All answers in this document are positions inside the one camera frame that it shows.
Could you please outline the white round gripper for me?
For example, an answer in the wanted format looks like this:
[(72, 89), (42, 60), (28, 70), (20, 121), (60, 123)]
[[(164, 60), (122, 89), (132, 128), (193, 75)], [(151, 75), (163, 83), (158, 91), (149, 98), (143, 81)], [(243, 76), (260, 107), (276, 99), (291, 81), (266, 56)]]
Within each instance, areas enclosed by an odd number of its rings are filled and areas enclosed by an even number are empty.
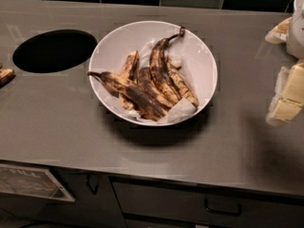
[[(304, 0), (294, 0), (292, 18), (289, 17), (272, 28), (265, 40), (272, 44), (286, 42), (289, 54), (304, 59)], [(291, 68), (283, 66), (276, 78), (275, 96), (270, 103), (266, 122), (272, 126), (284, 125), (291, 122), (303, 108), (304, 63), (295, 64)]]

